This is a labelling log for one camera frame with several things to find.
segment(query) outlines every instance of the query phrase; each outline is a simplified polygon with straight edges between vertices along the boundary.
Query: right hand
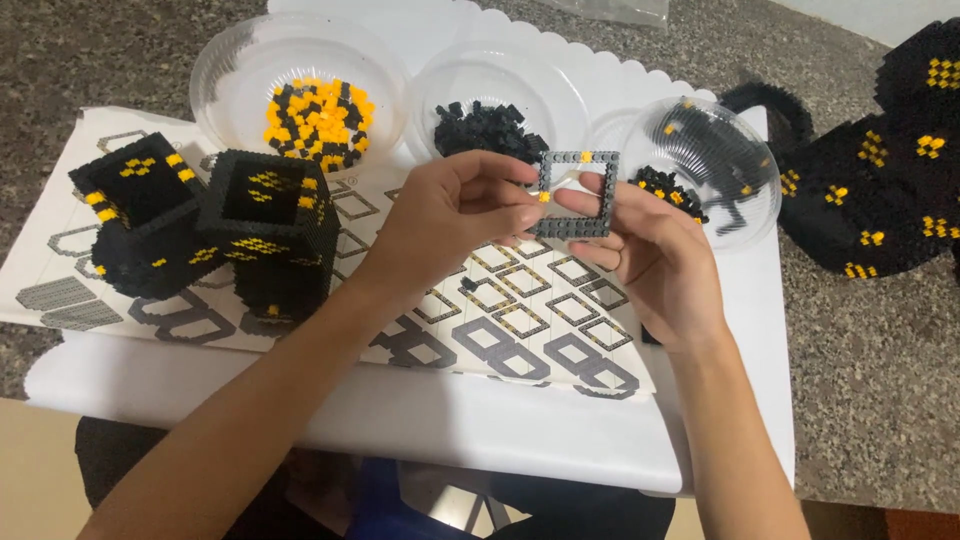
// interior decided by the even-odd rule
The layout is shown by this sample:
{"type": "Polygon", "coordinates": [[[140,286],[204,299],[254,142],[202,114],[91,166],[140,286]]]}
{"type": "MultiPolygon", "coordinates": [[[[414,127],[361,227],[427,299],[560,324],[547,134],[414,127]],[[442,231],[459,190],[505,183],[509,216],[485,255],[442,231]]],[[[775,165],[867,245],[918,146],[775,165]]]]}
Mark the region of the right hand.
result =
{"type": "MultiPolygon", "coordinates": [[[[580,175],[599,193],[603,180],[580,175]]],[[[557,204],[585,216],[600,199],[558,189],[557,204]]],[[[668,353],[692,353],[730,335],[720,280],[702,227],[682,210],[635,185],[617,183],[610,236],[570,242],[570,254],[611,269],[626,288],[640,323],[668,353]]]]}

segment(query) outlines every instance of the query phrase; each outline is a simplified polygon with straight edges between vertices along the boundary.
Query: clear plastic bowl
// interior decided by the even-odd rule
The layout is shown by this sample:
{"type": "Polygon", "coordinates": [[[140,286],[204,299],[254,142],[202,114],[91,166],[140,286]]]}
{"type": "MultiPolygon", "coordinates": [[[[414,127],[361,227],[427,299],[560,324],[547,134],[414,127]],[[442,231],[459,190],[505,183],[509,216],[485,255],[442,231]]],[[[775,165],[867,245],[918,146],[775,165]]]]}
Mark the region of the clear plastic bowl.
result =
{"type": "Polygon", "coordinates": [[[526,118],[520,127],[543,137],[551,150],[588,149],[587,106],[560,68],[512,43],[469,41],[443,50],[410,84],[405,138],[415,156],[440,157],[433,144],[438,105],[460,102],[469,111],[474,101],[487,107],[513,104],[526,118]]]}
{"type": "Polygon", "coordinates": [[[773,154],[750,125],[715,103],[673,97],[643,108],[624,141],[620,174],[633,178],[646,165],[677,173],[677,184],[697,194],[715,252],[747,247],[777,222],[773,154]]]}
{"type": "Polygon", "coordinates": [[[357,164],[329,173],[353,176],[390,156],[403,133],[403,96],[409,83],[403,61],[363,28],[308,12],[264,15],[214,37],[190,76],[190,108],[217,147],[276,154],[263,140],[267,105],[275,86],[316,77],[346,81],[367,91],[376,105],[370,147],[357,164]]]}

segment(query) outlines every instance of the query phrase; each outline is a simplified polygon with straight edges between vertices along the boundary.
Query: left hand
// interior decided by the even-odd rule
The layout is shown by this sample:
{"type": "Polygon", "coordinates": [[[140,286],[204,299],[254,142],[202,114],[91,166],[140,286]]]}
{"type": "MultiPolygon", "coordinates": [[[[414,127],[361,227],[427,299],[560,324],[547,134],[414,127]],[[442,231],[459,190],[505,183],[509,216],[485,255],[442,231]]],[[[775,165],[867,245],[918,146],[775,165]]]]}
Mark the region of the left hand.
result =
{"type": "Polygon", "coordinates": [[[474,150],[421,165],[407,177],[383,228],[350,282],[372,288],[399,312],[416,307],[484,242],[513,245],[543,216],[543,204],[508,180],[533,184],[523,161],[474,150]]]}

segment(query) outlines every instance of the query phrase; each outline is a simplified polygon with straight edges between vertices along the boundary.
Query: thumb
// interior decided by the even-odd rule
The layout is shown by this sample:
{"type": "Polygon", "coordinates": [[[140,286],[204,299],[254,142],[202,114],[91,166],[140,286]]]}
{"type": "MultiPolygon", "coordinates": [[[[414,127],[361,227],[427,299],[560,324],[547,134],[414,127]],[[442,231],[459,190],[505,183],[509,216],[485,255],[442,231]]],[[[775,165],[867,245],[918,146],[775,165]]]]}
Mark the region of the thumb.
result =
{"type": "Polygon", "coordinates": [[[533,227],[543,213],[543,205],[513,205],[464,217],[467,234],[482,244],[522,233],[533,227]]]}

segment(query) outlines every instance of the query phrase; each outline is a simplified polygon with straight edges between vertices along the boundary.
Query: plastic bag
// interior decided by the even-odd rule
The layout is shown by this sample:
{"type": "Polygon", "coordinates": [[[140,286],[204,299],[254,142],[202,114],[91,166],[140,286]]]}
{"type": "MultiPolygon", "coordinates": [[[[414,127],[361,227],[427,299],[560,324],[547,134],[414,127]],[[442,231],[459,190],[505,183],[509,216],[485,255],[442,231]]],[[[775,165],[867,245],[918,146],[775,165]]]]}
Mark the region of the plastic bag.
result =
{"type": "Polygon", "coordinates": [[[588,19],[645,24],[666,29],[670,0],[539,0],[588,19]]]}

